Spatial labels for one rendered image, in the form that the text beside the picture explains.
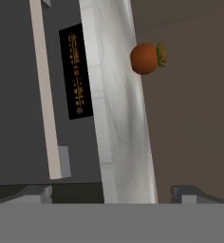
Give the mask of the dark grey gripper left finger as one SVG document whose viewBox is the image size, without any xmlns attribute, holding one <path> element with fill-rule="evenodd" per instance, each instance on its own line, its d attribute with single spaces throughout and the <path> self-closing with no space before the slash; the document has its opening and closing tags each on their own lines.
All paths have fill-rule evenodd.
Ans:
<svg viewBox="0 0 224 243">
<path fill-rule="evenodd" d="M 15 195 L 0 198 L 0 203 L 50 204 L 51 196 L 51 186 L 27 186 Z"/>
</svg>

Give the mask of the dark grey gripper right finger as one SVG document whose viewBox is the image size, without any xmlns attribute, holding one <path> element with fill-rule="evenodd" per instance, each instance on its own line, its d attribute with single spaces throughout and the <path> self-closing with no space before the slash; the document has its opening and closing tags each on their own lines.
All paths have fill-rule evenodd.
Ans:
<svg viewBox="0 0 224 243">
<path fill-rule="evenodd" d="M 224 204 L 223 198 L 208 195 L 203 191 L 201 191 L 199 188 L 197 188 L 195 185 L 173 185 L 170 191 L 171 191 L 172 203 L 179 203 L 179 204 L 223 203 Z"/>
</svg>

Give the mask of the dark grey dishwasher door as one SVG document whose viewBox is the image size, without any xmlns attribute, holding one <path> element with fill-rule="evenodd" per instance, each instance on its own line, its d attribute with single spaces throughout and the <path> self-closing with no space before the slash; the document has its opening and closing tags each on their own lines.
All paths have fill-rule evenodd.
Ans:
<svg viewBox="0 0 224 243">
<path fill-rule="evenodd" d="M 79 0 L 42 0 L 59 146 L 70 178 L 50 179 L 29 0 L 0 0 L 0 185 L 102 179 Z"/>
</svg>

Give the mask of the orange fruit with green top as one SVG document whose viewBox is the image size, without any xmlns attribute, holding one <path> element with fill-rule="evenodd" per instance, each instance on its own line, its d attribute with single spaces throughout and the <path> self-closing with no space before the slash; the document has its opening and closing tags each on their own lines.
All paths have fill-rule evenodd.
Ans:
<svg viewBox="0 0 224 243">
<path fill-rule="evenodd" d="M 163 68 L 167 63 L 167 50 L 163 42 L 156 46 L 142 43 L 133 48 L 130 53 L 132 69 L 140 75 L 147 75 L 158 67 Z"/>
</svg>

